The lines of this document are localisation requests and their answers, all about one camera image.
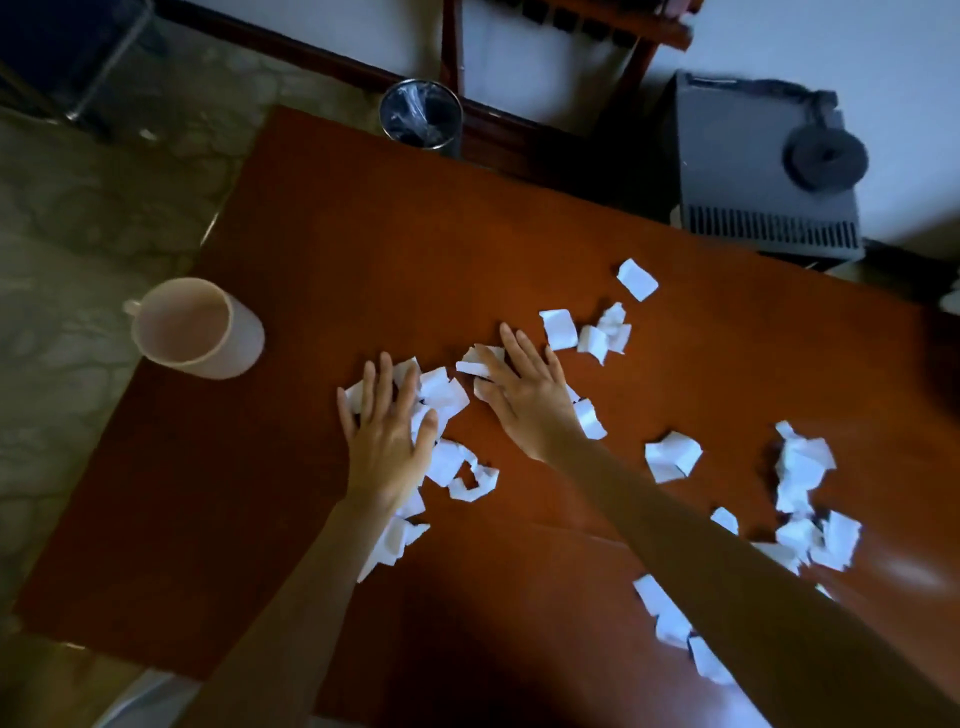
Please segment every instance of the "white wall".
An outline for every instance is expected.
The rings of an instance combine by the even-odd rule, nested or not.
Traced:
[[[439,67],[441,0],[198,1],[399,74]],[[692,23],[689,51],[661,49],[649,85],[683,67],[834,89],[871,156],[864,234],[896,242],[960,216],[960,0],[706,0]],[[625,60],[491,0],[464,0],[464,45],[469,98],[575,133]]]

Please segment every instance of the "metal trash bin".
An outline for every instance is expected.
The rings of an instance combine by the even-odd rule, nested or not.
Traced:
[[[409,79],[392,85],[383,95],[380,127],[394,141],[457,159],[464,108],[446,86]]]

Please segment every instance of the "wooden table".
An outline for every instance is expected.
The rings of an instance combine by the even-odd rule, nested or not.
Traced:
[[[659,281],[628,301],[632,256]],[[298,111],[259,137],[195,275],[263,320],[247,374],[143,362],[16,605],[26,627],[206,677],[344,492],[334,387],[386,350],[451,366],[496,325],[541,343],[538,311],[634,326],[605,367],[561,352],[606,442],[642,463],[676,428],[705,454],[664,486],[753,539],[788,419],[839,468],[818,505],[864,523],[853,568],[815,569],[960,696],[957,321],[887,295],[512,182]],[[424,484],[431,530],[350,605],[318,710],[368,723],[762,723],[738,690],[654,639],[642,565],[572,487],[474,402],[447,436],[501,469],[474,503]]]

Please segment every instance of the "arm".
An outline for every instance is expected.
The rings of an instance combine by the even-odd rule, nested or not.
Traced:
[[[841,606],[584,435],[557,355],[501,326],[516,374],[483,351],[507,434],[573,481],[776,728],[957,725],[960,709]]]
[[[364,368],[360,427],[337,392],[350,449],[347,495],[280,591],[204,684],[178,728],[306,725],[326,676],[364,562],[390,517],[423,481],[437,434],[431,410],[410,442],[419,373],[407,373],[393,403],[393,365]]]

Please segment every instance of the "white mug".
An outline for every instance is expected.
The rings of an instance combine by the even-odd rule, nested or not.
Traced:
[[[127,301],[140,353],[157,364],[206,379],[246,372],[263,352],[263,324],[229,293],[203,279],[166,280]]]

